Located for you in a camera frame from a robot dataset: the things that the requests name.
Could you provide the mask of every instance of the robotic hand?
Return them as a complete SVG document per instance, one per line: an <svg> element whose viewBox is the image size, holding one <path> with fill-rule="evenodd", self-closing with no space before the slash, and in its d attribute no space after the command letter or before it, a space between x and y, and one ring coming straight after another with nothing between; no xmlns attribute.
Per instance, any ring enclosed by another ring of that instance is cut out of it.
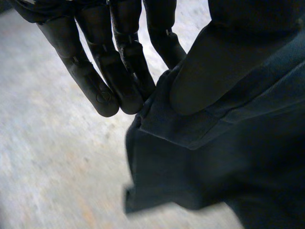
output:
<svg viewBox="0 0 305 229"><path fill-rule="evenodd" d="M126 114L142 108L155 89L138 38L142 0L9 1L23 18L37 23L100 115L113 116L119 107ZM144 5L151 42L173 68L186 56L172 32L176 0L144 0ZM84 52L75 19L107 84Z"/></svg>

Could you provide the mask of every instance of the dark cloth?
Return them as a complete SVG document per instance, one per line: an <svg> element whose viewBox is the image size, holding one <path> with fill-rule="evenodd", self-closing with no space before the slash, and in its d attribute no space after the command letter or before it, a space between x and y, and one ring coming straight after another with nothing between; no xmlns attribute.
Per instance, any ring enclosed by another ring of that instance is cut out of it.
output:
<svg viewBox="0 0 305 229"><path fill-rule="evenodd" d="M305 228L305 31L193 115L170 106L166 71L126 136L127 213L225 202L247 229Z"/></svg>
<svg viewBox="0 0 305 229"><path fill-rule="evenodd" d="M106 0L7 0L30 23L74 16L76 7L106 4Z"/></svg>

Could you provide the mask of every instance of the concrete floor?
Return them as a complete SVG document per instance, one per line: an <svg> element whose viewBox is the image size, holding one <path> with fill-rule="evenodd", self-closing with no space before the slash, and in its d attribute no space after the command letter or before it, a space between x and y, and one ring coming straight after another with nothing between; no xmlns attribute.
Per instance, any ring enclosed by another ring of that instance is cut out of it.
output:
<svg viewBox="0 0 305 229"><path fill-rule="evenodd" d="M206 1L178 1L173 30L187 51L209 20ZM143 13L139 36L157 80L166 66L145 23ZM128 219L124 135L133 116L99 116L37 26L14 11L0 15L0 94L0 229L242 228L224 204Z"/></svg>

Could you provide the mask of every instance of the fingertip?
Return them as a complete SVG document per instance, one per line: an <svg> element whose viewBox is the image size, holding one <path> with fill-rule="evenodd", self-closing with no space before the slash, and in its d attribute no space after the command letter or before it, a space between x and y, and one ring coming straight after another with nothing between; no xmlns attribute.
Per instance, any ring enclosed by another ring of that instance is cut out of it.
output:
<svg viewBox="0 0 305 229"><path fill-rule="evenodd" d="M96 95L96 111L103 117L111 117L118 113L120 106L116 98L109 92Z"/></svg>
<svg viewBox="0 0 305 229"><path fill-rule="evenodd" d="M140 96L125 98L121 104L121 110L128 115L138 113L143 107L144 101Z"/></svg>

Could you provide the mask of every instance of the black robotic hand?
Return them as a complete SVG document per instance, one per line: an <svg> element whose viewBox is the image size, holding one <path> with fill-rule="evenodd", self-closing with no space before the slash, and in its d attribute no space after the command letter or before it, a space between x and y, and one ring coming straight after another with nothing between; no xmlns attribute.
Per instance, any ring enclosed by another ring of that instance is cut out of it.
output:
<svg viewBox="0 0 305 229"><path fill-rule="evenodd" d="M173 68L186 56L172 32L176 0L144 0L144 4L152 44ZM71 16L59 15L38 22L38 27L100 115L113 116L119 107L127 114L137 113L155 89L138 39L142 0L99 0L90 5L74 1L73 7ZM75 19L107 84L84 52Z"/></svg>

